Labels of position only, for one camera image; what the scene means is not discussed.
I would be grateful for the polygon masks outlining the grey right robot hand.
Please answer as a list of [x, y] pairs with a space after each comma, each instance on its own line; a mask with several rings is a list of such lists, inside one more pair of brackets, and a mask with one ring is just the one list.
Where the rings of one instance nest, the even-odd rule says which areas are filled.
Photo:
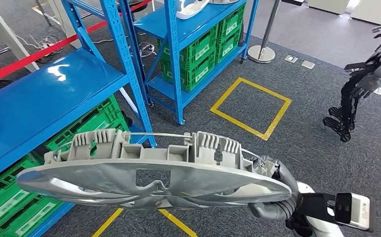
[[299, 195], [297, 182], [281, 161], [272, 159], [269, 156], [265, 156], [265, 158], [273, 162], [271, 178], [287, 185], [291, 189], [291, 197], [280, 201], [272, 200], [267, 202], [249, 203], [248, 207], [252, 214], [260, 219], [270, 221], [288, 220], [296, 210]]

